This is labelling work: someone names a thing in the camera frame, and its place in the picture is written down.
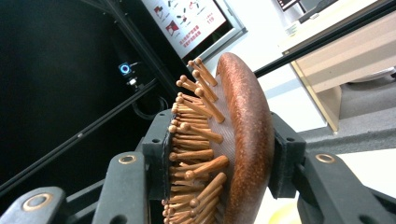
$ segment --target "poster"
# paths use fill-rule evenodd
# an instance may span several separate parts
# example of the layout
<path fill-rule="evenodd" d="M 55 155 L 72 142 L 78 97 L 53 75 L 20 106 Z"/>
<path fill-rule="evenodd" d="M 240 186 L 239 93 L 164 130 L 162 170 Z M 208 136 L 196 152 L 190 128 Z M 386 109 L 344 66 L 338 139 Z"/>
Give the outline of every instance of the poster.
<path fill-rule="evenodd" d="M 212 0 L 142 0 L 180 58 L 226 19 Z"/>

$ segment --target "black mechanical clamp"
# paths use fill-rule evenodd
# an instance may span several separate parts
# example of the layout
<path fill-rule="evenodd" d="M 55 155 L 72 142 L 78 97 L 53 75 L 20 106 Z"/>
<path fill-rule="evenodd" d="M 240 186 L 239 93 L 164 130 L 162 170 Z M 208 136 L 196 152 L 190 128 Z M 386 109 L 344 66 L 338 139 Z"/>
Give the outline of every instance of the black mechanical clamp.
<path fill-rule="evenodd" d="M 305 152 L 304 139 L 277 114 L 272 117 L 276 149 L 269 189 L 276 199 L 299 191 L 303 223 L 396 223 L 394 198 L 364 187 L 337 156 Z M 135 151 L 111 160 L 105 180 L 68 197 L 56 187 L 34 189 L 8 208 L 0 224 L 162 222 L 172 118 L 170 110 L 158 114 Z"/>

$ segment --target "wooden hair brush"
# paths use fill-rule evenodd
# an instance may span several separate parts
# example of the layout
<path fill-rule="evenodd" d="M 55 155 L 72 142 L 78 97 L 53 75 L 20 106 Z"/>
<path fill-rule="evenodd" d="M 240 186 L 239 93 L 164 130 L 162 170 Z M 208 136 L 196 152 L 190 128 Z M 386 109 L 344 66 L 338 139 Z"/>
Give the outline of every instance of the wooden hair brush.
<path fill-rule="evenodd" d="M 169 126 L 170 197 L 164 223 L 253 223 L 274 157 L 271 113 L 262 88 L 236 55 L 219 58 L 216 77 L 190 61 Z"/>

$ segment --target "dark background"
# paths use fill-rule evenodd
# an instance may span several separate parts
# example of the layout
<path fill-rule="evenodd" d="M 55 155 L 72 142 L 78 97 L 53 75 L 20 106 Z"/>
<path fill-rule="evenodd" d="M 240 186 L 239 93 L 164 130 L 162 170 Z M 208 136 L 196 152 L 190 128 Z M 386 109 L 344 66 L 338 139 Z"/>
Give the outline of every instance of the dark background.
<path fill-rule="evenodd" d="M 188 73 L 140 1 L 125 1 L 139 31 L 174 81 Z M 118 70 L 141 62 L 110 15 L 78 0 L 4 0 L 0 3 L 0 185 L 132 95 Z M 154 76 L 136 67 L 138 81 Z M 159 110 L 161 84 L 139 99 Z M 70 195 L 103 179 L 115 155 L 134 150 L 151 120 L 131 106 L 0 198 L 0 214 L 23 193 L 57 186 Z"/>

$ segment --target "white wall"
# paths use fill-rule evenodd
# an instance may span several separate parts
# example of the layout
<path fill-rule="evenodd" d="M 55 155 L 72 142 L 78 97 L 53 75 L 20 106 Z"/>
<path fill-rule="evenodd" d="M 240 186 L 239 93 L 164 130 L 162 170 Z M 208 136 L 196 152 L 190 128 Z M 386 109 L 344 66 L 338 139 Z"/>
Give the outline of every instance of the white wall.
<path fill-rule="evenodd" d="M 223 52 L 238 55 L 252 71 L 282 56 L 277 42 L 286 36 L 290 24 L 276 0 L 227 0 L 247 27 L 247 33 L 222 50 L 205 65 L 216 74 L 217 61 Z M 271 111 L 285 120 L 295 132 L 325 127 L 326 122 L 315 103 L 289 65 L 259 78 Z"/>

